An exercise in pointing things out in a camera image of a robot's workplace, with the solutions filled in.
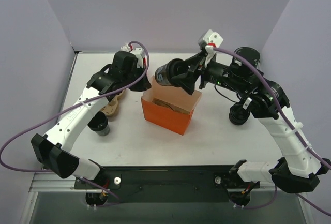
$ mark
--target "white tabletop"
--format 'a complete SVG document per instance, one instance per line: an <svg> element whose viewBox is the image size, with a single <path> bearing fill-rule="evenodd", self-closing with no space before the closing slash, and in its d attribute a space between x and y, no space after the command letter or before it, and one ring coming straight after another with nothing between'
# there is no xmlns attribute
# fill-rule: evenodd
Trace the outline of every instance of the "white tabletop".
<svg viewBox="0 0 331 224"><path fill-rule="evenodd" d="M87 81L113 53L79 53L73 69L64 108L75 103ZM151 54L148 75L174 58L192 54ZM219 54L217 61L229 64L231 58ZM219 88L236 100L233 92ZM126 92L120 100L118 116L110 119L111 132L100 137L86 127L71 151L78 157L92 159L103 166L161 165L226 165L240 159L275 161L281 152L266 129L252 116L242 126L230 123L229 108L233 103L218 95L213 85L202 90L191 124L184 136L159 127L144 119L141 92Z"/></svg>

